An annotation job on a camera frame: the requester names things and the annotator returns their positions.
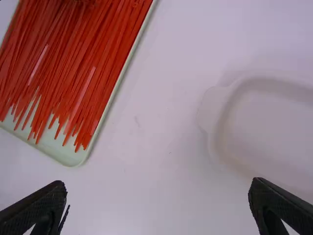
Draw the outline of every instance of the light green tray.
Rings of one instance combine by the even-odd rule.
[[[75,141],[75,137],[72,137],[68,140],[67,144],[62,147],[62,142],[65,138],[65,135],[63,135],[62,133],[64,132],[64,128],[65,125],[63,127],[63,129],[61,130],[61,133],[59,134],[57,140],[54,139],[54,135],[56,133],[56,130],[58,128],[58,121],[55,121],[54,125],[52,126],[52,128],[50,130],[45,130],[42,138],[40,139],[40,142],[38,144],[35,144],[35,140],[33,138],[31,138],[29,141],[27,140],[28,135],[30,133],[30,124],[31,124],[31,120],[35,114],[35,112],[33,112],[32,117],[30,118],[27,126],[25,127],[25,129],[22,131],[22,125],[20,125],[20,127],[14,131],[14,127],[15,127],[15,123],[13,123],[13,116],[8,114],[5,121],[0,123],[0,127],[3,128],[4,130],[12,133],[13,135],[17,136],[18,138],[20,138],[21,140],[23,140],[24,142],[26,142],[27,144],[35,147],[36,149],[46,153],[48,156],[50,156],[51,158],[53,158],[54,160],[58,161],[59,163],[61,163],[62,165],[68,166],[68,167],[73,167],[73,166],[79,166],[82,163],[84,163],[84,161],[86,161],[86,159],[88,158],[88,156],[90,155],[91,151],[92,151],[92,147],[95,144],[95,141],[97,139],[97,136],[101,130],[101,127],[103,125],[103,122],[105,120],[106,115],[108,114],[108,110],[110,108],[110,105],[113,102],[113,98],[118,90],[118,87],[122,81],[122,78],[125,74],[125,71],[128,67],[128,65],[130,64],[130,60],[132,58],[132,56],[134,55],[134,51],[139,43],[140,37],[142,36],[142,33],[144,31],[144,28],[147,26],[147,23],[149,21],[149,18],[156,6],[157,0],[154,0],[150,6],[150,9],[148,11],[148,14],[141,26],[141,29],[136,37],[136,40],[133,44],[133,47],[127,57],[127,60],[125,62],[125,65],[122,69],[122,72],[119,75],[119,78],[116,82],[116,85],[114,87],[114,90],[110,96],[110,99],[108,101],[107,106],[104,109],[104,112],[101,116],[100,122],[95,130],[95,133],[93,135],[93,137],[91,138],[90,144],[87,147],[86,150],[83,150],[83,148],[81,147],[80,150],[75,153],[75,146],[74,146],[74,141]]]

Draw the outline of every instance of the white plastic container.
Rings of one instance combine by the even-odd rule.
[[[210,88],[198,112],[216,163],[313,192],[313,86],[298,77],[249,73]]]

